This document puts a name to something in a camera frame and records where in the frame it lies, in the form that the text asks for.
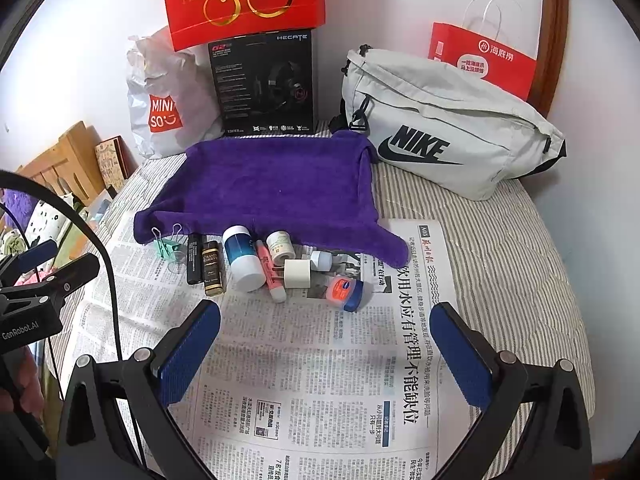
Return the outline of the left hand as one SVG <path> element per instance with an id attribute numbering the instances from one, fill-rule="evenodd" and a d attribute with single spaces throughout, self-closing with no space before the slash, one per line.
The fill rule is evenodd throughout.
<path id="1" fill-rule="evenodd" d="M 20 360 L 11 368 L 15 387 L 21 393 L 20 405 L 22 409 L 35 417 L 42 419 L 44 397 L 39 380 L 39 368 L 28 347 L 21 348 L 17 353 Z"/>

